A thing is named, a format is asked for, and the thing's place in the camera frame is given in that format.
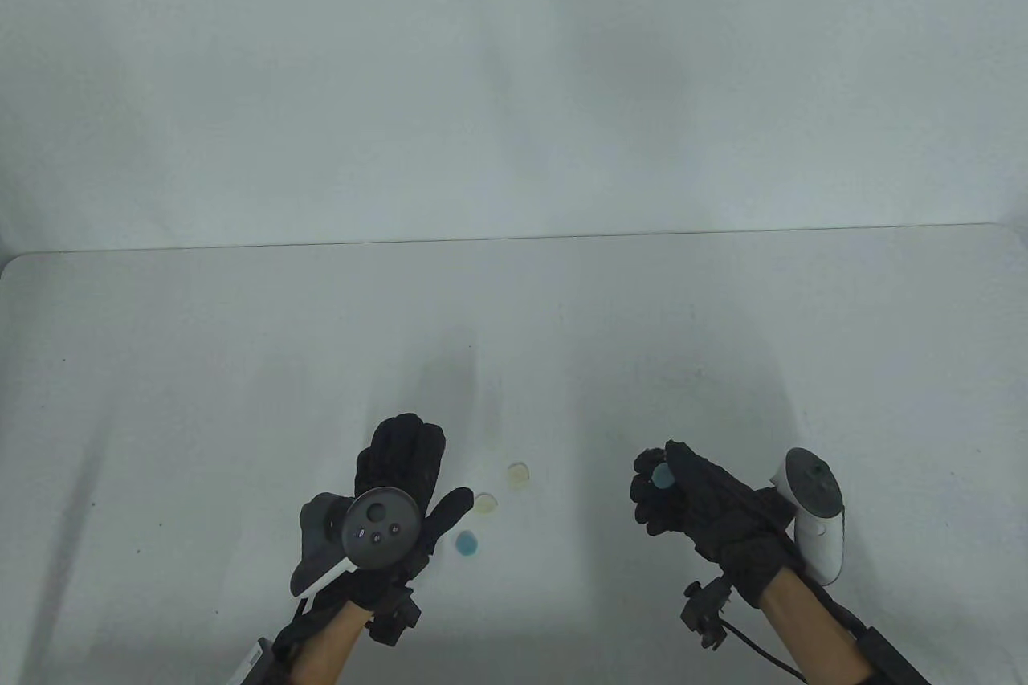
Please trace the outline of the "person's left hand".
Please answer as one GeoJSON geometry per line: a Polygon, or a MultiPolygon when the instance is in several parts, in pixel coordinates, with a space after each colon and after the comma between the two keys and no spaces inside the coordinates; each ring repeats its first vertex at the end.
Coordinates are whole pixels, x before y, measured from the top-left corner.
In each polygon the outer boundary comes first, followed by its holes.
{"type": "Polygon", "coordinates": [[[473,508],[469,486],[449,491],[430,508],[447,439],[441,426],[414,413],[386,418],[370,446],[357,455],[355,495],[379,486],[395,486],[410,495],[421,515],[421,535],[414,549],[386,569],[348,573],[346,600],[372,615],[386,613],[390,594],[414,579],[433,556],[437,543],[473,508]]]}

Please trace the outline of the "person's right hand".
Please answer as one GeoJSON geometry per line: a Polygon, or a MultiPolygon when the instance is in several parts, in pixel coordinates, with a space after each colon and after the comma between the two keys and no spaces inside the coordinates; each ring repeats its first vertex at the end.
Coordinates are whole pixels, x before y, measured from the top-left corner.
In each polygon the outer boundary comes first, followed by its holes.
{"type": "Polygon", "coordinates": [[[647,535],[687,536],[752,608],[779,572],[805,570],[769,497],[686,443],[668,440],[664,447],[642,450],[633,471],[629,498],[647,535]]]}

